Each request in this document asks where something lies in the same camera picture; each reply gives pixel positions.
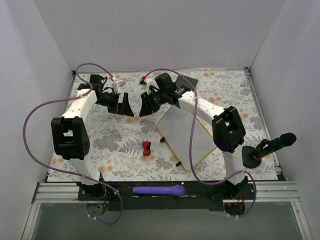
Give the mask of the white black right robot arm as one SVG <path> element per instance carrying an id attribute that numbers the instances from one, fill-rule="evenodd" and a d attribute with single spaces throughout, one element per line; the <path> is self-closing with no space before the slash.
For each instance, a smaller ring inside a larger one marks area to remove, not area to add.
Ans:
<path id="1" fill-rule="evenodd" d="M 238 110 L 233 106 L 223 108 L 201 98 L 190 81 L 186 86 L 177 86 L 166 72 L 154 80 L 156 86 L 146 75 L 139 82 L 145 89 L 141 94 L 140 117 L 157 112 L 161 105 L 170 104 L 210 124 L 213 142 L 222 151 L 225 179 L 218 182 L 199 180 L 199 183 L 210 186 L 217 195 L 239 198 L 245 192 L 248 175 L 244 170 L 242 154 L 246 130 Z"/>

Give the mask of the black microphone on stand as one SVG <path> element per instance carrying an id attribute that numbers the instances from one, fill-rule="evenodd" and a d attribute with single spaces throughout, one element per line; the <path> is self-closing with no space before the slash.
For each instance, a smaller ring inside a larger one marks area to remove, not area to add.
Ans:
<path id="1" fill-rule="evenodd" d="M 263 139 L 250 154 L 255 160 L 259 160 L 285 147 L 292 146 L 297 141 L 294 133 L 282 134 L 273 140 Z"/>

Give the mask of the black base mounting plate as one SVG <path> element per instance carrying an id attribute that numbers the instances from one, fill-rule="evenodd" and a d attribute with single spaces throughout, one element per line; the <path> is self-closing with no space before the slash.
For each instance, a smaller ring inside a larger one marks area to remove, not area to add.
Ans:
<path id="1" fill-rule="evenodd" d="M 184 186 L 184 196 L 134 194 L 134 187 L 170 187 Z M 94 199 L 79 187 L 79 201 L 102 202 L 108 211 L 124 210 L 209 210 L 224 211 L 231 209 L 238 214 L 245 211 L 245 201 L 253 200 L 254 186 L 247 183 L 238 189 L 229 183 L 214 186 L 203 185 L 197 181 L 165 181 L 165 182 L 113 182 L 106 187 L 106 195 L 102 199 Z"/>

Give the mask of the purple marker pen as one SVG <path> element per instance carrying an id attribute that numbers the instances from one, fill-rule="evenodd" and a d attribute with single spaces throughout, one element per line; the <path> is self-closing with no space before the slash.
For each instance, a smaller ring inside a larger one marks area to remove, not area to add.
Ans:
<path id="1" fill-rule="evenodd" d="M 132 188 L 132 193 L 137 195 L 174 196 L 174 197 L 182 197 L 186 195 L 185 187 L 182 185 L 138 186 L 138 187 Z"/>

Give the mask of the aluminium frame rail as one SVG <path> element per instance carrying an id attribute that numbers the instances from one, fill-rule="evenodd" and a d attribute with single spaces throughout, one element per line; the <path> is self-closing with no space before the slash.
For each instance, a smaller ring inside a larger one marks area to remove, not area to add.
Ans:
<path id="1" fill-rule="evenodd" d="M 38 183 L 32 203 L 77 203 L 79 189 L 74 182 Z"/>

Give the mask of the floral patterned table mat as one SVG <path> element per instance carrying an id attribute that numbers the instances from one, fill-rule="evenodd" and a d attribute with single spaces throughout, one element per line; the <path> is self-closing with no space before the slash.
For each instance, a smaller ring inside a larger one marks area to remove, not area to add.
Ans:
<path id="1" fill-rule="evenodd" d="M 243 70 L 184 70 L 184 76 L 198 80 L 197 94 L 220 107 L 237 108 L 246 130 L 244 143 L 256 146 L 266 138 L 263 123 Z M 107 112 L 103 106 L 94 105 L 85 127 L 90 140 L 89 159 L 103 174 L 106 181 L 203 181 L 222 180 L 226 167 L 222 152 L 215 149 L 202 160 L 195 171 L 177 166 L 177 158 L 165 143 L 156 124 L 167 112 L 169 105 L 150 116 L 140 117 L 141 94 L 139 85 L 142 72 L 117 72 L 115 77 L 124 80 L 121 89 L 128 93 L 134 117 Z M 142 142 L 151 142 L 149 156 L 143 155 Z"/>

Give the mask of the yellow framed small whiteboard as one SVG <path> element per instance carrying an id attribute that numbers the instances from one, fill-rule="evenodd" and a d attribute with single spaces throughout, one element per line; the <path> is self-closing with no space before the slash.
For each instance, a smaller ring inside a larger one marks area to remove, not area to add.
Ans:
<path id="1" fill-rule="evenodd" d="M 189 157 L 190 135 L 194 115 L 186 110 L 171 106 L 156 124 L 156 128 L 187 172 L 191 164 L 196 167 L 217 149 L 213 135 L 196 119 L 192 138 L 192 161 Z"/>

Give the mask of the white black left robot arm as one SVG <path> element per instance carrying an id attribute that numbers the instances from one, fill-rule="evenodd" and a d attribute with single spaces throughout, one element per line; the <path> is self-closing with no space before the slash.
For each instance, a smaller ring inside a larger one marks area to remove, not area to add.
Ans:
<path id="1" fill-rule="evenodd" d="M 82 83 L 77 88 L 77 99 L 61 117 L 53 118 L 51 131 L 54 151 L 67 160 L 81 176 L 78 186 L 95 200 L 106 196 L 106 187 L 98 181 L 103 180 L 102 174 L 94 167 L 87 157 L 90 151 L 85 120 L 93 105 L 107 108 L 111 114 L 133 117 L 128 93 L 123 94 L 119 102 L 120 89 L 126 83 L 124 80 L 112 78 L 110 86 L 105 86 L 106 78 L 99 74 L 92 74 L 88 83 Z"/>

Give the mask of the black round stand base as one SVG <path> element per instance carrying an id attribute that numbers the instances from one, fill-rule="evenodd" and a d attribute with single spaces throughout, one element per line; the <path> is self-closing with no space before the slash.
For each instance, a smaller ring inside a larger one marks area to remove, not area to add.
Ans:
<path id="1" fill-rule="evenodd" d="M 242 147 L 242 162 L 244 167 L 255 169 L 261 164 L 262 160 L 255 157 L 254 150 L 255 148 L 252 146 Z"/>

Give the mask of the red black felt eraser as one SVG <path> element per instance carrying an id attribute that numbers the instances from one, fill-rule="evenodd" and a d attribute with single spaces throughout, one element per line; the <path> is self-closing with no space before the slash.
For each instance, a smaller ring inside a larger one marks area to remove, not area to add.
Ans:
<path id="1" fill-rule="evenodd" d="M 150 141 L 143 141 L 142 147 L 143 147 L 143 155 L 149 156 L 151 154 L 151 142 Z"/>

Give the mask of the dark grey studded baseplate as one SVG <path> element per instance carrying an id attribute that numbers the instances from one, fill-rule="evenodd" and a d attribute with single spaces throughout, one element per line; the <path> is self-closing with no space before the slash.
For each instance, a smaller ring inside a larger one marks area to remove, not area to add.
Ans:
<path id="1" fill-rule="evenodd" d="M 178 88 L 179 87 L 186 88 L 189 91 L 192 91 L 194 88 L 196 88 L 198 82 L 199 82 L 198 79 L 188 77 L 185 75 L 179 75 L 175 80 L 175 84 Z"/>

